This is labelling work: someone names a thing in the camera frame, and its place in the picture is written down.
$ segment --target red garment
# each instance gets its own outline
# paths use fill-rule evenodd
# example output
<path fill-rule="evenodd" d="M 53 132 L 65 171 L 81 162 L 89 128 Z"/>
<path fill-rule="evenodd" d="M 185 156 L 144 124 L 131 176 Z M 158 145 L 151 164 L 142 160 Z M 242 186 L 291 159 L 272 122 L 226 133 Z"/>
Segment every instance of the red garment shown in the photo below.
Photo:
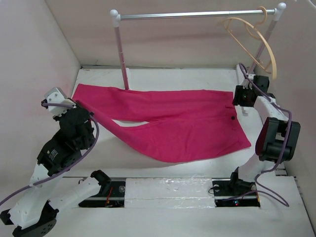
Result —
<path fill-rule="evenodd" d="M 232 92 L 142 92 L 79 84 L 73 99 L 130 147 L 164 162 L 215 158 L 251 146 Z M 112 119 L 149 123 L 121 127 Z"/>

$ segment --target silver horizontal bar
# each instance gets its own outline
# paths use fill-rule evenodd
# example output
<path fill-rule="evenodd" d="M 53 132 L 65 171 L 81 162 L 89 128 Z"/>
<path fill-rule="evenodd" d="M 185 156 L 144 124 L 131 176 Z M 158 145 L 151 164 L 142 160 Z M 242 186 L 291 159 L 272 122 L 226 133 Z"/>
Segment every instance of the silver horizontal bar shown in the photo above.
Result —
<path fill-rule="evenodd" d="M 275 9 L 267 10 L 268 15 L 273 15 Z M 120 20 L 144 20 L 161 18 L 182 18 L 182 17 L 211 17 L 211 16 L 247 16 L 263 15 L 262 10 L 248 11 L 204 11 L 204 12 L 183 12 L 183 13 L 163 13 L 163 14 L 141 14 L 141 15 L 120 15 Z"/>

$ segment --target rack post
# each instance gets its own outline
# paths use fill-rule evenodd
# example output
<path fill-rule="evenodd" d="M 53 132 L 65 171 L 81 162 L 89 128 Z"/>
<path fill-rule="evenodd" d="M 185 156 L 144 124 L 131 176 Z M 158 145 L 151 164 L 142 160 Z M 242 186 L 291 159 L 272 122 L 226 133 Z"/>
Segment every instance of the rack post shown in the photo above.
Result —
<path fill-rule="evenodd" d="M 283 3 L 283 2 L 281 2 L 281 3 L 279 3 L 277 5 L 275 14 L 273 16 L 273 19 L 272 19 L 272 21 L 271 21 L 271 23 L 270 23 L 265 35 L 264 35 L 264 38 L 266 39 L 266 41 L 269 40 L 269 38 L 270 38 L 270 36 L 272 34 L 272 31 L 275 28 L 275 26 L 276 26 L 277 22 L 279 21 L 280 17 L 282 16 L 282 13 L 285 10 L 285 8 L 286 8 L 286 4 Z M 265 49 L 265 44 L 263 42 L 261 42 L 261 44 L 259 46 L 259 49 L 258 49 L 258 51 L 256 53 L 256 56 L 255 56 L 256 60 L 259 60 L 259 58 L 260 58 L 260 56 L 261 56 L 261 54 L 262 54 L 264 49 Z M 256 66 L 256 63 L 252 62 L 252 65 L 251 65 L 251 67 L 248 70 L 249 74 L 253 72 L 253 70 L 255 69 L 255 66 Z"/>
<path fill-rule="evenodd" d="M 116 10 L 111 10 L 110 15 L 112 16 L 113 27 L 114 27 L 115 36 L 117 39 L 118 56 L 119 56 L 120 67 L 121 67 L 122 75 L 123 75 L 124 87 L 125 87 L 125 90 L 129 90 L 126 65 L 125 65 L 124 55 L 123 55 L 123 47 L 122 47 L 122 42 L 121 42 L 120 33 L 119 33 L 120 15 L 118 11 Z"/>

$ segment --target cable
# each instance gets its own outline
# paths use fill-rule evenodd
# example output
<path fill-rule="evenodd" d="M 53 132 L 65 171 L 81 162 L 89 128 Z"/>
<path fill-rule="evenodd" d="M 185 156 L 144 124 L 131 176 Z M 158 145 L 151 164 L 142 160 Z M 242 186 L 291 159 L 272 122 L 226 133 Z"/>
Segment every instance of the cable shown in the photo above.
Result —
<path fill-rule="evenodd" d="M 46 106 L 58 106 L 58 107 L 65 107 L 65 108 L 69 108 L 69 109 L 72 109 L 73 106 L 71 105 L 66 105 L 66 104 L 54 104 L 54 103 L 43 103 L 42 104 L 43 107 L 46 107 Z M 66 173 L 67 171 L 69 171 L 71 168 L 73 168 L 76 164 L 78 164 L 80 161 L 82 161 L 90 152 L 91 150 L 94 148 L 95 144 L 97 143 L 97 140 L 99 138 L 99 134 L 100 134 L 100 128 L 99 128 L 99 125 L 98 125 L 98 122 L 95 120 L 95 118 L 93 116 L 90 116 L 91 120 L 94 122 L 95 124 L 95 127 L 96 127 L 96 135 L 95 135 L 95 140 L 93 142 L 93 144 L 91 145 L 91 147 L 82 155 L 81 158 L 79 158 L 76 162 L 74 162 L 73 164 L 71 164 L 70 166 L 66 167 L 65 169 L 61 170 L 60 172 L 52 175 L 51 177 L 48 177 L 46 179 L 43 179 L 43 180 L 40 180 L 40 181 L 37 181 L 33 184 L 29 184 L 28 186 L 25 186 L 15 192 L 13 192 L 12 194 L 10 194 L 9 196 L 7 196 L 5 199 L 3 199 L 1 202 L 0 202 L 0 206 L 2 206 L 5 202 L 7 202 L 9 199 L 11 199 L 12 197 L 14 197 L 15 195 L 33 187 L 33 186 L 37 186 L 37 185 L 40 185 L 40 184 L 43 184 L 43 183 L 46 183 L 54 178 L 57 178 L 58 176 Z"/>
<path fill-rule="evenodd" d="M 247 80 L 251 83 L 251 85 L 252 85 L 257 91 L 260 92 L 260 94 L 261 94 L 262 96 L 264 96 L 269 102 L 271 102 L 271 101 L 272 101 L 271 98 L 270 98 L 266 93 L 264 93 L 262 90 L 260 90 L 260 89 L 256 86 L 256 84 L 248 77 L 246 67 L 245 67 L 242 63 L 239 63 L 239 67 L 240 67 L 240 70 L 241 70 L 243 76 L 245 77 L 245 79 L 247 79 Z M 258 175 L 255 177 L 255 183 L 256 183 L 258 186 L 260 186 L 260 187 L 262 187 L 262 188 L 268 190 L 269 192 L 273 193 L 274 195 L 278 196 L 281 200 L 277 199 L 275 196 L 273 196 L 273 195 L 271 195 L 271 194 L 269 194 L 269 193 L 267 193 L 267 192 L 265 192 L 265 191 L 260 191 L 260 190 L 249 191 L 249 192 L 247 192 L 247 193 L 245 193 L 245 194 L 243 194 L 243 195 L 240 195 L 240 196 L 237 196 L 237 197 L 227 198 L 227 199 L 224 199 L 224 200 L 229 201 L 229 200 L 233 200 L 233 199 L 237 199 L 237 198 L 243 198 L 244 196 L 246 196 L 246 195 L 248 195 L 248 194 L 252 194 L 252 193 L 263 193 L 263 194 L 266 194 L 266 195 L 272 197 L 273 199 L 277 200 L 278 202 L 280 202 L 282 205 L 284 205 L 284 206 L 286 206 L 286 207 L 289 207 L 289 206 L 290 206 L 290 205 L 288 204 L 288 202 L 287 202 L 280 194 L 278 194 L 277 192 L 275 192 L 275 191 L 269 189 L 268 187 L 266 187 L 266 186 L 264 186 L 264 185 L 262 185 L 262 184 L 260 184 L 260 183 L 258 182 L 258 178 L 259 178 L 262 174 L 275 171 L 276 168 L 278 167 L 278 165 L 281 164 L 282 157 L 283 157 L 283 154 L 284 154 L 284 151 L 285 151 L 286 143 L 287 143 L 287 140 L 288 140 L 288 137 L 289 137 L 289 133 L 290 133 L 290 129 L 291 129 L 292 113 L 291 113 L 289 110 L 286 110 L 286 109 L 281 108 L 280 106 L 278 106 L 278 105 L 277 105 L 276 103 L 274 103 L 274 102 L 271 102 L 271 104 L 272 104 L 273 107 L 275 107 L 276 109 L 288 113 L 288 122 L 287 122 L 286 133 L 285 133 L 285 137 L 284 137 L 284 141 L 283 141 L 283 144 L 282 144 L 282 148 L 281 148 L 280 155 L 279 155 L 279 157 L 278 157 L 278 159 L 277 159 L 277 161 L 276 161 L 274 167 L 271 168 L 271 169 L 268 169 L 268 170 L 263 170 L 263 171 L 261 171 L 261 173 L 258 174 Z"/>

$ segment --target white corner joint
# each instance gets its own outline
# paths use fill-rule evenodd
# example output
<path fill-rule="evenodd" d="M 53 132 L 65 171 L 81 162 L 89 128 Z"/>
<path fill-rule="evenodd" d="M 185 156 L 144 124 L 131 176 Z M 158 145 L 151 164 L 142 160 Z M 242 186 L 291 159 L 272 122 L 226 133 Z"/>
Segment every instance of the white corner joint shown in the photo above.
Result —
<path fill-rule="evenodd" d="M 276 12 L 273 16 L 274 21 L 278 21 L 280 17 L 282 16 L 283 11 L 286 9 L 286 4 L 281 2 L 276 7 Z"/>
<path fill-rule="evenodd" d="M 113 22 L 113 27 L 119 27 L 119 22 L 120 22 L 120 14 L 118 13 L 118 11 L 116 11 L 115 9 L 110 11 L 110 15 L 112 17 L 112 22 Z"/>

